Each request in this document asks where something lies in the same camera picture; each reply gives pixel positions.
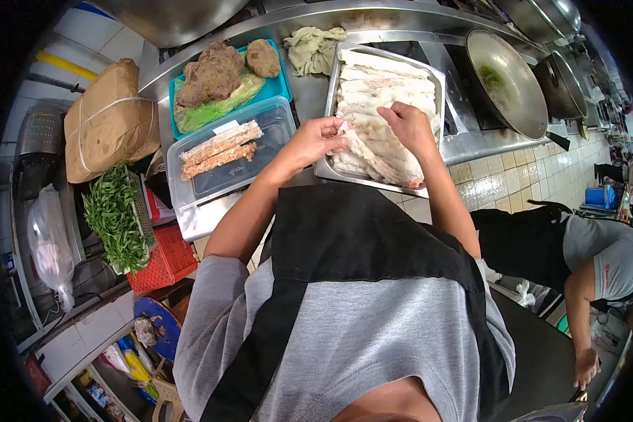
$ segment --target yellow pipe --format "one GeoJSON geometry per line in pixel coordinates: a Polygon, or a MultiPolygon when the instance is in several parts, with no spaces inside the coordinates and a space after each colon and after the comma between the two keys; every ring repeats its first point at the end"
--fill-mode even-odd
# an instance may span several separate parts
{"type": "Polygon", "coordinates": [[[78,66],[75,63],[68,62],[68,60],[61,59],[58,56],[47,53],[46,51],[39,51],[35,55],[36,60],[42,60],[45,63],[49,63],[61,69],[66,69],[68,72],[73,72],[88,80],[94,80],[98,76],[98,73],[94,73],[91,70],[86,70],[82,66],[78,66]]]}

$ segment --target pot lid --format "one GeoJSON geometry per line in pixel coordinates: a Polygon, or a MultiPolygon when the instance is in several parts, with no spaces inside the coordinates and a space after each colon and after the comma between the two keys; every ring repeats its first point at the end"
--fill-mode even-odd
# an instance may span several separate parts
{"type": "Polygon", "coordinates": [[[571,0],[551,0],[551,3],[556,6],[558,12],[569,22],[574,31],[579,32],[581,28],[581,16],[574,3],[571,0]]]}

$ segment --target clear plastic lid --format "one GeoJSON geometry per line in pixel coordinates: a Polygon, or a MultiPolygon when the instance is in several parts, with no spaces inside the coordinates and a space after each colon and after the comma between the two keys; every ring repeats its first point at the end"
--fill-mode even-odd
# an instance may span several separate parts
{"type": "Polygon", "coordinates": [[[167,177],[173,208],[184,209],[200,205],[250,184],[286,145],[293,133],[295,121],[288,101],[284,97],[272,97],[233,111],[176,141],[167,152],[167,177]],[[184,163],[181,153],[211,139],[216,135],[214,130],[227,123],[236,121],[243,124],[252,120],[262,130],[261,138],[253,140],[258,148],[252,161],[241,158],[198,174],[190,180],[182,180],[184,163]]]}

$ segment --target stainless steel tray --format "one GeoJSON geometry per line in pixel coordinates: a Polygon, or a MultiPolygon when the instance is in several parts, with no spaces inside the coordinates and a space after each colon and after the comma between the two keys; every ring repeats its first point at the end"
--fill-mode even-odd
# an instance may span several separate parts
{"type": "MultiPolygon", "coordinates": [[[[372,48],[371,46],[365,46],[360,44],[340,42],[335,47],[335,59],[333,60],[333,67],[331,69],[331,81],[328,86],[328,94],[326,96],[326,109],[324,110],[324,116],[335,115],[335,110],[338,107],[338,88],[340,87],[340,67],[342,62],[338,60],[338,51],[340,50],[353,50],[357,53],[365,53],[384,57],[386,59],[396,60],[398,62],[408,63],[415,68],[426,69],[429,71],[429,80],[436,86],[436,110],[441,114],[441,129],[439,130],[439,144],[443,140],[443,122],[446,112],[446,75],[438,70],[432,68],[430,65],[426,65],[421,62],[417,62],[413,59],[408,59],[402,55],[389,53],[388,51],[372,48]]],[[[319,161],[314,165],[314,175],[320,178],[351,181],[352,183],[365,184],[373,186],[378,189],[391,190],[392,192],[401,192],[415,197],[429,198],[427,194],[427,188],[422,183],[418,188],[409,189],[402,188],[401,186],[380,183],[373,179],[358,176],[349,173],[338,172],[333,168],[332,158],[329,156],[322,156],[319,161]]]]}

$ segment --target green plastic bag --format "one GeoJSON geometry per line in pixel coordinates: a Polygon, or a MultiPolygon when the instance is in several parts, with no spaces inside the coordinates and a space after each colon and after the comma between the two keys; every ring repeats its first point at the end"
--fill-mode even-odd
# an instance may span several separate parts
{"type": "MultiPolygon", "coordinates": [[[[248,68],[244,68],[240,76],[242,77],[242,84],[239,88],[232,91],[228,99],[211,100],[195,109],[183,107],[174,101],[173,119],[176,121],[178,130],[181,133],[192,132],[228,114],[232,110],[245,106],[265,85],[265,78],[261,78],[249,71],[248,68]]],[[[174,82],[174,97],[183,87],[183,82],[178,79],[174,82]]]]}

